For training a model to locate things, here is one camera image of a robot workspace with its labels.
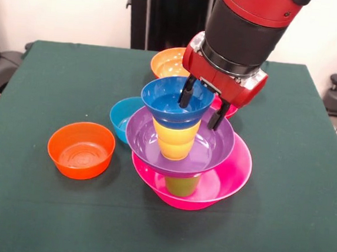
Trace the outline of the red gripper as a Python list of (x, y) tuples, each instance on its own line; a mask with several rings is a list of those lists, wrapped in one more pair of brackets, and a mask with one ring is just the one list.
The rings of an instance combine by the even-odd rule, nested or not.
[(205, 40), (205, 32), (197, 33), (189, 42), (183, 55), (183, 67), (192, 75), (189, 76), (178, 99), (179, 106), (186, 108), (193, 95), (196, 79), (199, 79), (210, 90), (217, 93), (226, 103), (215, 111), (208, 122), (209, 130), (217, 130), (225, 118), (230, 105), (237, 108), (246, 106), (265, 86), (268, 74), (257, 68), (249, 74), (232, 73), (229, 69), (221, 69), (211, 64), (206, 56), (209, 45)]

